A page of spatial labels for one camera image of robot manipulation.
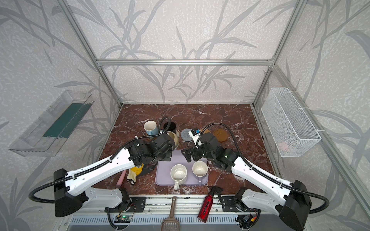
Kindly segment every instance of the red spray bottle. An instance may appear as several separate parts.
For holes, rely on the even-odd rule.
[[[210,189],[208,195],[204,198],[201,210],[198,214],[198,219],[202,222],[207,222],[209,212],[211,211],[211,207],[213,204],[213,196],[215,193],[218,195],[218,200],[221,199],[221,192],[223,191],[222,188],[217,186],[208,186]]]

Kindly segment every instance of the wallpaper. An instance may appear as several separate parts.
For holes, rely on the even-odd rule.
[[[125,103],[250,103],[267,67],[105,66],[104,71]]]
[[[49,231],[54,205],[28,199],[53,172],[74,170],[99,158],[119,111],[56,3],[0,2],[0,229]],[[92,93],[95,101],[55,157],[23,157],[15,141],[65,90]],[[53,198],[53,189],[39,192]]]
[[[307,5],[279,67],[370,190],[370,1]]]
[[[310,214],[306,226],[313,231],[365,231],[370,230],[370,221],[356,199],[332,165],[321,144],[316,144],[301,157],[282,158],[267,123],[261,112],[268,93],[273,87],[283,87],[274,74],[271,75],[262,95],[255,105],[267,142],[272,147],[274,158],[284,179],[303,182],[309,192],[324,195],[330,205],[324,211]],[[312,198],[312,208],[322,205],[322,201]]]
[[[100,59],[268,59],[295,0],[68,0]]]

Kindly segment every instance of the litter scoop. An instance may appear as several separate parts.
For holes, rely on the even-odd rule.
[[[169,212],[169,217],[162,221],[161,231],[179,231],[180,222],[174,218],[175,215],[175,204],[176,196],[172,198],[171,211]]]

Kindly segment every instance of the yellow glove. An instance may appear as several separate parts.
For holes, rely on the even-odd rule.
[[[141,173],[143,166],[144,166],[144,164],[141,164],[139,166],[135,166],[133,168],[130,168],[129,171],[128,171],[128,175],[127,175],[127,181],[130,182],[131,184],[135,184],[136,183],[136,176]]]

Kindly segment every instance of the mug handle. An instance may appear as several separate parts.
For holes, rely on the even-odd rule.
[[[179,190],[180,182],[175,181],[174,190]]]

